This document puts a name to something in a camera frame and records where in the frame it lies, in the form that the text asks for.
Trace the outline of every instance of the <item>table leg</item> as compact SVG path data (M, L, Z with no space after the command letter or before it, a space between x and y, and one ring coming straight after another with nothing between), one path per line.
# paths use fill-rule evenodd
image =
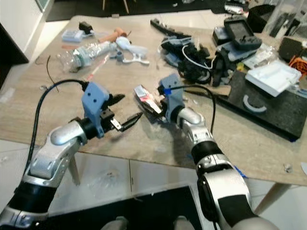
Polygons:
M261 214L269 206L271 206L276 200L278 200L289 188L291 184L275 183L260 204L255 209L257 215Z
M127 5L127 1L126 0L124 0L124 4L125 4L125 8L126 8L127 13L129 13L129 9L128 9L128 5Z

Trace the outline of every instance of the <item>white cable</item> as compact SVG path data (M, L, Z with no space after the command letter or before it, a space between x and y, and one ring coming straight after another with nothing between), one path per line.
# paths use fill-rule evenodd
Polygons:
M184 48L187 47L187 46L188 46L188 45L183 46L181 51L182 51L183 56L184 56L189 62L193 63L193 64L196 65L196 66L202 67L202 68L204 68L204 69L212 69L212 67L213 67L213 61L214 61L215 58L212 59L212 61L211 61L211 66L210 66L210 67L208 67L206 63L204 63L204 65L206 65L206 66L203 66L202 64L193 61L191 58L189 58L189 57L186 55L186 53L184 52Z

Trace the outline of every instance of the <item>clear plastic bottle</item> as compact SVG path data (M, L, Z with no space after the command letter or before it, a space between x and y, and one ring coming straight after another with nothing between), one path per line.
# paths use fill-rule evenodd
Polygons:
M65 72L76 72L78 69L90 66L98 56L116 50L117 45L109 41L90 43L74 50L68 50L57 55Z

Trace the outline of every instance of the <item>black foam mat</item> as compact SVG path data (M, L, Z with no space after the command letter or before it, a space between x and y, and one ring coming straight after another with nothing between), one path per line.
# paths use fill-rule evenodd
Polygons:
M307 99L284 91L273 97L245 80L245 73L236 71L230 81L231 92L219 97L218 103L290 141L297 140L303 131L307 117ZM267 111L256 114L243 105L244 95L254 107L267 107Z
M50 217L32 229L100 230L118 216L124 216L129 221L128 230L172 230L173 222L178 216L185 216L195 230L201 230L196 206L188 186Z

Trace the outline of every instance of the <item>electronic device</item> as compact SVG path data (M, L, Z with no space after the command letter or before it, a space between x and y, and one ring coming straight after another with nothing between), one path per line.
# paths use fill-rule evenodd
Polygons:
M237 49L248 51L261 46L262 40L254 35L245 17L226 18L224 26Z

